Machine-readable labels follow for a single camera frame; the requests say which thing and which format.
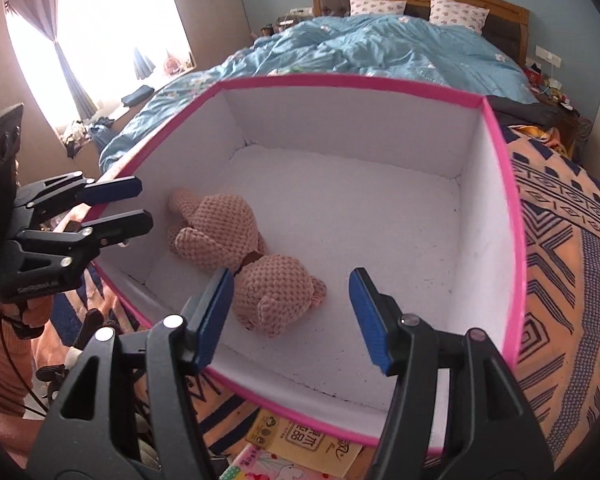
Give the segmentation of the pink sweater forearm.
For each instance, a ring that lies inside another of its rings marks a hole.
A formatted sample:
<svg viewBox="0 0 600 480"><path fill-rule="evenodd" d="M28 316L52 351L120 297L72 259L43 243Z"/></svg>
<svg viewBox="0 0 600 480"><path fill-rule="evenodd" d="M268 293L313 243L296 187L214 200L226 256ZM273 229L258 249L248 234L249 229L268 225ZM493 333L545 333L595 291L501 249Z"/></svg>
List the pink sweater forearm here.
<svg viewBox="0 0 600 480"><path fill-rule="evenodd" d="M24 417L24 398L32 387L33 370L44 361L38 357L43 336L20 339L12 326L0 319L0 445L23 467L27 463L38 420Z"/></svg>

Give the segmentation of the left hand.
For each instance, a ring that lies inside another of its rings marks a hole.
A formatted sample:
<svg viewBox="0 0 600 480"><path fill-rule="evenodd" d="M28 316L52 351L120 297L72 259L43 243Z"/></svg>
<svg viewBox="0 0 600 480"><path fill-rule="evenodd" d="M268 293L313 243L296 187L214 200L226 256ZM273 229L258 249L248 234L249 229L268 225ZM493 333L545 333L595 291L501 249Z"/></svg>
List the left hand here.
<svg viewBox="0 0 600 480"><path fill-rule="evenodd" d="M58 214L58 216L52 220L53 231L65 232L68 229L79 226L90 209L91 207L87 204L79 204L64 214Z"/></svg>

